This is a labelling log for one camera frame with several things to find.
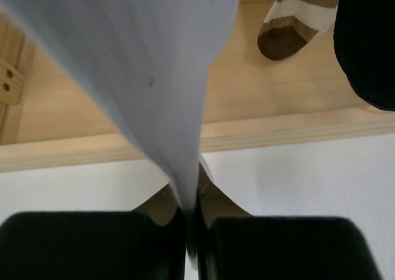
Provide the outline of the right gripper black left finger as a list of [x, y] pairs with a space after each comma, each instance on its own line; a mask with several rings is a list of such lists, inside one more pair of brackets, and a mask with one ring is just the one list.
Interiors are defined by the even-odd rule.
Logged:
[[1, 225], [2, 279], [183, 279], [185, 253], [169, 187], [129, 212], [19, 212]]

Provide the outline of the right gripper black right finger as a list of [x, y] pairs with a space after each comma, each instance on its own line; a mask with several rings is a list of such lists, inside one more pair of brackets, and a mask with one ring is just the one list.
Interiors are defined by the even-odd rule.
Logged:
[[251, 215], [204, 169], [196, 213], [200, 279], [381, 279], [363, 234], [346, 218]]

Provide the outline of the white striped sock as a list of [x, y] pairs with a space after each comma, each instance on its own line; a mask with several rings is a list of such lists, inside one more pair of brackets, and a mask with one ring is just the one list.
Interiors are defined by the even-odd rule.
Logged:
[[1, 0], [119, 131], [169, 178], [194, 222], [207, 74], [239, 0]]

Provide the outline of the brown striped sock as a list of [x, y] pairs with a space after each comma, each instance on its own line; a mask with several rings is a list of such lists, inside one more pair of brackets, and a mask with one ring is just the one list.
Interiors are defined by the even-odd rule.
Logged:
[[257, 38], [259, 51], [279, 61], [293, 56], [326, 33], [335, 22], [339, 0], [276, 0]]

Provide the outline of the black sock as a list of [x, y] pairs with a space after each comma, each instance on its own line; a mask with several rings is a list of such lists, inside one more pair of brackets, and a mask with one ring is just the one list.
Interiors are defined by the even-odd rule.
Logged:
[[368, 104], [394, 110], [394, 0], [339, 0], [336, 58], [354, 92]]

